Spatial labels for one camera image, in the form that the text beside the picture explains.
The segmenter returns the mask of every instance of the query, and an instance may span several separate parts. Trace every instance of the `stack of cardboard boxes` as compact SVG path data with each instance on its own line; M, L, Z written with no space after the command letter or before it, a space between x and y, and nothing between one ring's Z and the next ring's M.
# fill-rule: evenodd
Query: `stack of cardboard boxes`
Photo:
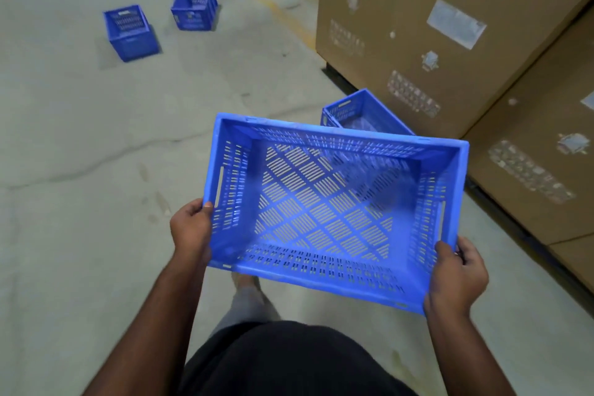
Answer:
M589 1L320 0L316 48L417 134L468 139L470 176L594 287Z

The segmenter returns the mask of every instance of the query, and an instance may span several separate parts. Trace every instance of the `foot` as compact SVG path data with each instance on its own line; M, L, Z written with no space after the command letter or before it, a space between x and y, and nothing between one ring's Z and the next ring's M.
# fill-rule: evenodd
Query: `foot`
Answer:
M232 272L231 279L233 279L233 283L237 290L244 287L256 287L258 291L262 291L262 288L260 287L260 279L253 275Z

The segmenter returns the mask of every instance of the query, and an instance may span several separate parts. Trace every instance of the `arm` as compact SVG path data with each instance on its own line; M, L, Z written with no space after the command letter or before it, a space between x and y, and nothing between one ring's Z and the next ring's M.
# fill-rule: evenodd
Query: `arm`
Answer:
M515 395L503 371L471 321L471 305L485 291L489 275L468 239L458 238L465 263L443 242L431 275L425 312L429 333L450 396Z
M177 390L210 260L212 207L197 199L171 218L174 255L83 396L169 395Z

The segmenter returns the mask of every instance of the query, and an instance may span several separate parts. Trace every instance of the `blue plastic crate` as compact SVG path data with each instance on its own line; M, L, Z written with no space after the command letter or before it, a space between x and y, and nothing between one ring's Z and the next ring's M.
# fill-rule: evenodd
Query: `blue plastic crate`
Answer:
M321 125L345 129L414 135L384 104L362 89L322 110Z
M212 30L217 0L175 0L171 7L180 30Z
M124 62L159 53L159 43L138 5L104 11L108 40Z
M210 266L423 313L468 143L234 114L214 124Z

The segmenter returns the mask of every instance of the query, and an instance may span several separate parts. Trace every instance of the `hand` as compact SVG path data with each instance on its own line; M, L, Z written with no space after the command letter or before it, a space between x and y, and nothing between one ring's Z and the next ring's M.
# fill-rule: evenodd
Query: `hand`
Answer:
M171 217L169 227L174 239L174 255L197 259L199 265L206 267L212 256L209 246L212 213L212 202L202 205L202 199L196 199L182 206Z
M489 273L478 250L467 238L458 237L458 248L466 264L448 244L435 245L437 263L431 274L429 293L425 296L425 314L435 309L456 316L470 316L471 305L485 291Z

